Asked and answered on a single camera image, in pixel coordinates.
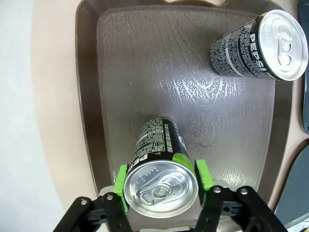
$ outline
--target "beige table surface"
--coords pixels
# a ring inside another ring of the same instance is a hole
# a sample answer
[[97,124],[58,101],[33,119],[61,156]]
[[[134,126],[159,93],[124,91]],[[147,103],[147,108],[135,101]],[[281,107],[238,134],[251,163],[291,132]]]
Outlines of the beige table surface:
[[[297,17],[298,0],[276,0]],[[75,68],[75,12],[80,0],[35,0],[31,69],[39,132],[54,185],[65,210],[78,196],[96,198],[86,154]],[[300,144],[301,80],[294,82],[292,118],[280,174],[269,202],[274,206]]]

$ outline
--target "green gripper pad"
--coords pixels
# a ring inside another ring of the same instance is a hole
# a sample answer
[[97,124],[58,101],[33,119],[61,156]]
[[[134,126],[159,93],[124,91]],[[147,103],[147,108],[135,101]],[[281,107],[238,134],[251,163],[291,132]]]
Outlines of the green gripper pad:
[[126,180],[126,172],[127,172],[127,165],[121,165],[120,170],[118,172],[118,176],[116,179],[115,187],[114,187],[114,193],[116,193],[120,198],[122,202],[122,207],[124,212],[127,212],[129,210],[129,207],[126,203],[125,197],[124,197],[124,185]]
[[195,173],[198,182],[199,202],[203,207],[206,201],[206,191],[213,186],[212,177],[204,159],[195,161]]

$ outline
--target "nutrition label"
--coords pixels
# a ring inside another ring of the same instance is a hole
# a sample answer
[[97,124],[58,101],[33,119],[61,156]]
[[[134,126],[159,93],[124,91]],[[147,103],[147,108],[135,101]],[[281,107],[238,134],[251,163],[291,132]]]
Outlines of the nutrition label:
[[133,159],[152,152],[173,152],[169,126],[163,120],[155,118],[144,125]]
[[269,78],[258,66],[252,49],[259,58],[257,38],[251,44],[251,27],[255,20],[218,39],[211,47],[211,64],[224,76]]

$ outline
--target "can rim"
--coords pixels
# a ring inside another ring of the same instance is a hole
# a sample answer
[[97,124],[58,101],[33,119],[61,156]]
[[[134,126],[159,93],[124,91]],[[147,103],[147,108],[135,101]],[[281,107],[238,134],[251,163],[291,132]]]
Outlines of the can rim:
[[[133,200],[131,194],[129,193],[129,189],[128,189],[129,179],[131,178],[131,176],[134,173],[136,173],[139,169],[141,169],[144,166],[147,166],[147,165],[153,164],[153,163],[158,163],[158,162],[160,162],[160,163],[170,163],[170,164],[173,164],[175,166],[178,166],[178,167],[184,169],[189,174],[189,176],[192,180],[192,184],[193,184],[193,191],[192,191],[193,198],[190,201],[187,201],[183,206],[176,208],[176,209],[173,209],[173,210],[166,211],[166,212],[151,211],[151,210],[145,209],[145,208],[139,206],[138,204],[134,203],[134,200]],[[195,202],[195,200],[197,198],[197,195],[198,195],[198,183],[197,183],[197,179],[196,179],[195,175],[192,173],[192,171],[190,171],[185,166],[183,166],[179,163],[176,163],[174,161],[170,161],[168,159],[153,160],[153,161],[146,162],[146,163],[142,164],[141,166],[134,169],[126,177],[125,184],[124,184],[124,197],[125,197],[126,201],[128,202],[128,204],[130,205],[130,207],[132,207],[132,209],[134,209],[139,214],[142,214],[144,216],[151,217],[151,218],[170,218],[170,217],[179,215],[179,214],[185,212],[187,209],[189,209],[193,205],[193,203]]]
[[[261,41],[260,30],[261,30],[262,24],[268,18],[269,15],[273,15],[273,14],[279,14],[279,15],[283,16],[285,19],[289,20],[294,25],[295,30],[300,35],[301,44],[305,48],[302,51],[303,58],[305,59],[305,61],[302,61],[301,64],[299,65],[297,71],[293,75],[290,75],[288,77],[283,77],[282,75],[280,76],[280,74],[275,69],[270,67],[268,64],[267,64],[267,66],[276,75],[276,77],[278,77],[280,80],[294,81],[294,80],[298,79],[299,77],[301,77],[303,75],[303,73],[306,70],[307,64],[308,64],[308,49],[307,49],[308,45],[307,45],[306,36],[305,36],[305,33],[304,33],[302,27],[300,26],[300,24],[297,22],[297,20],[293,16],[291,16],[289,13],[287,13],[283,10],[272,10],[272,11],[267,12],[265,14],[265,16],[263,17],[262,21],[261,21],[261,24],[260,24],[260,27],[259,27],[259,30],[258,30],[259,41]],[[261,54],[262,54],[263,59],[266,61],[263,50],[264,49],[261,48]]]

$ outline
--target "wood grain pattern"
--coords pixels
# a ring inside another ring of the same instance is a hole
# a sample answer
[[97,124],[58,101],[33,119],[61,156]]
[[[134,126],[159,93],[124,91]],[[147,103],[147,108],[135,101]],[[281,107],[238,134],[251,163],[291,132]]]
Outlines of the wood grain pattern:
[[[274,81],[221,77],[211,44],[255,15],[206,7],[148,6],[104,13],[97,26],[99,86],[108,160],[130,163],[143,124],[166,116],[191,160],[215,183],[258,187],[272,121]],[[153,220],[130,211],[133,229],[194,225],[200,208]]]

